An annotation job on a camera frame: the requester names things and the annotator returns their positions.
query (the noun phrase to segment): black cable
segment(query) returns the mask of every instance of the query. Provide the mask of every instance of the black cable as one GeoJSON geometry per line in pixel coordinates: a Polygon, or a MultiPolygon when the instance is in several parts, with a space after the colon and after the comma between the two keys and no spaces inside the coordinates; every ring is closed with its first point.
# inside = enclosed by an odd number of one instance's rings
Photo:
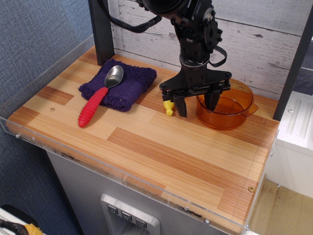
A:
{"type": "Polygon", "coordinates": [[[162,20],[162,17],[161,16],[156,16],[154,17],[153,19],[149,20],[148,22],[146,23],[142,23],[138,26],[132,26],[130,24],[127,24],[119,19],[116,19],[114,17],[112,17],[109,13],[109,11],[107,10],[107,8],[105,7],[104,3],[103,3],[103,0],[98,0],[98,3],[99,3],[99,6],[101,8],[101,10],[104,12],[104,14],[106,15],[106,17],[110,20],[111,23],[121,27],[121,28],[124,28],[124,29],[127,29],[131,32],[134,32],[134,33],[143,33],[144,31],[146,31],[149,27],[159,23],[161,20],[162,20]]]}
{"type": "Polygon", "coordinates": [[[14,232],[16,235],[29,235],[26,227],[22,224],[12,223],[0,219],[0,228],[8,229],[14,232]]]}
{"type": "Polygon", "coordinates": [[[216,67],[218,67],[218,66],[223,65],[223,64],[226,62],[226,59],[227,59],[227,52],[226,52],[223,48],[221,48],[221,47],[219,47],[219,46],[216,46],[216,47],[214,48],[214,50],[218,51],[220,54],[222,54],[222,55],[225,57],[223,60],[221,60],[220,62],[217,62],[217,63],[215,63],[215,64],[212,64],[211,61],[209,61],[210,65],[212,65],[213,67],[216,68],[216,67]]]}

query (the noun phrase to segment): white wooden wall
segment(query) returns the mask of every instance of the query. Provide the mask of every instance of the white wooden wall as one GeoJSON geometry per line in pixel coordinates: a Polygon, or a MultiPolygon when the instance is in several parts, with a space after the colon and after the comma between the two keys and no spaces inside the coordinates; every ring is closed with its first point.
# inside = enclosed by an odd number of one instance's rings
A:
{"type": "MultiPolygon", "coordinates": [[[[219,46],[228,54],[227,62],[217,69],[232,72],[255,94],[279,99],[312,4],[313,0],[213,0],[223,30],[219,46]]],[[[134,0],[109,0],[109,9],[131,25],[155,17],[134,0]]],[[[142,34],[115,25],[112,33],[115,53],[180,70],[179,42],[168,19],[142,34]]],[[[220,55],[213,53],[211,58],[218,61],[220,55]]]]}

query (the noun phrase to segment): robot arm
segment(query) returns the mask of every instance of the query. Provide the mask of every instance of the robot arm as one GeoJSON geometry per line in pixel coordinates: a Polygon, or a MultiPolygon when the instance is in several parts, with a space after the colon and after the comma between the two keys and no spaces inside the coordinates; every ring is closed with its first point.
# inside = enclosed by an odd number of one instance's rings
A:
{"type": "Polygon", "coordinates": [[[222,30],[215,21],[211,0],[135,0],[140,7],[151,11],[153,23],[167,18],[175,28],[180,43],[180,72],[160,85],[163,101],[170,100],[180,116],[186,117],[184,99],[204,95],[205,105],[214,110],[220,94],[230,89],[231,73],[207,69],[207,64],[218,67],[225,63],[227,53],[217,46],[222,41],[222,30]],[[225,58],[215,64],[210,55],[217,50],[225,58]]]}

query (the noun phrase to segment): wooden tabletop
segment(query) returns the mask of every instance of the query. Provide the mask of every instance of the wooden tabletop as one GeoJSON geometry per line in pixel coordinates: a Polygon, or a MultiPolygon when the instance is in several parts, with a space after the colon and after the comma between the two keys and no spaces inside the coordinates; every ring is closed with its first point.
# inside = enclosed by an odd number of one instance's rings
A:
{"type": "Polygon", "coordinates": [[[277,101],[256,96],[259,109],[243,125],[214,130],[199,120],[195,97],[186,99],[188,118],[165,114],[159,84],[175,72],[113,58],[157,71],[153,85],[130,111],[101,106],[88,126],[78,126],[86,103],[78,87],[100,69],[92,47],[20,107],[8,119],[8,128],[166,199],[189,215],[239,232],[236,223],[246,223],[277,132],[279,122],[272,120],[277,101]]]}

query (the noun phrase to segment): red spoon handle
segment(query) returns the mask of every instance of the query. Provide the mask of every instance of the red spoon handle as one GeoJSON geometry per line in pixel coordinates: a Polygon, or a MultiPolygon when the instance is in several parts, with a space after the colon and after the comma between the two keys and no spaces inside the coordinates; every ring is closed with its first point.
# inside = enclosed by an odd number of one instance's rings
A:
{"type": "Polygon", "coordinates": [[[108,88],[103,87],[97,90],[96,93],[88,100],[78,118],[78,125],[80,127],[84,127],[89,123],[94,113],[96,112],[100,102],[107,95],[108,91],[108,88]]]}

